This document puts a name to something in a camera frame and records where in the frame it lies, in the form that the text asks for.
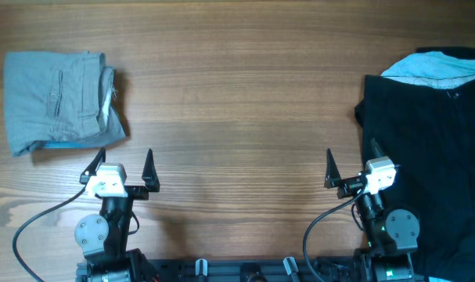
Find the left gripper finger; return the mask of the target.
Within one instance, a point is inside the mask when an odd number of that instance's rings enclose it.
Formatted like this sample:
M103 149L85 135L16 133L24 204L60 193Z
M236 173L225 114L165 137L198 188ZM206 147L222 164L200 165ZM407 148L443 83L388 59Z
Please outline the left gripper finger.
M151 149L148 149L146 155L145 164L142 171L142 180L149 192L160 191L160 181L155 169L153 151Z
M105 161L106 161L106 149L102 147L99 150L99 152L96 154L95 158L91 161L91 163L81 173L79 183L87 184L92 176L97 175L97 170L99 166Z

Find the black shorts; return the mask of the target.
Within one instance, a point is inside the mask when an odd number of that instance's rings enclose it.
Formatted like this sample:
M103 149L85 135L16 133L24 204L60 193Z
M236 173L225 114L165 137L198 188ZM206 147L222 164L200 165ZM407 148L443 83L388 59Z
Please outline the black shorts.
M363 159L378 144L398 166L385 201L419 218L416 272L475 281L475 80L439 90L368 75L355 117Z

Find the light blue t-shirt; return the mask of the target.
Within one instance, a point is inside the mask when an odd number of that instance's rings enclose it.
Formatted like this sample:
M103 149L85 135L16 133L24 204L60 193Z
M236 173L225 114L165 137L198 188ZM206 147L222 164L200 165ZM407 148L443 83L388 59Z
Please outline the light blue t-shirt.
M475 60L438 51L414 53L393 64L381 77L433 89L454 89L475 80Z

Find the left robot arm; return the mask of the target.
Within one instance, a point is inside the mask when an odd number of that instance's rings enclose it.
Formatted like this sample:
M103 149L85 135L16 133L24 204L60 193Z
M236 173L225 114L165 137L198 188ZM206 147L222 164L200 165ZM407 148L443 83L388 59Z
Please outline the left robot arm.
M148 150L142 170L142 185L127 185L127 174L120 163L106 161L101 149L81 173L80 183L90 197L102 201L99 213L87 215L77 224L74 237L85 262L77 265L77 282L159 281L160 274L139 249L127 249L131 220L137 220L135 201L147 201L160 191L160 181Z

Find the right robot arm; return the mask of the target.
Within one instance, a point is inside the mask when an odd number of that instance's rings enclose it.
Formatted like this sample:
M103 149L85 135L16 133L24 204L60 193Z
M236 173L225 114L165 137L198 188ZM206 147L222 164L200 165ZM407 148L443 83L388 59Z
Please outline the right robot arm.
M371 144L376 157L365 163L364 171L345 179L332 152L326 151L324 186L336 188L338 198L347 198L357 208L368 241L367 248L354 251L350 277L352 281L416 281L411 253L418 248L419 220L411 211L385 203L383 192L393 186L398 165L375 140Z

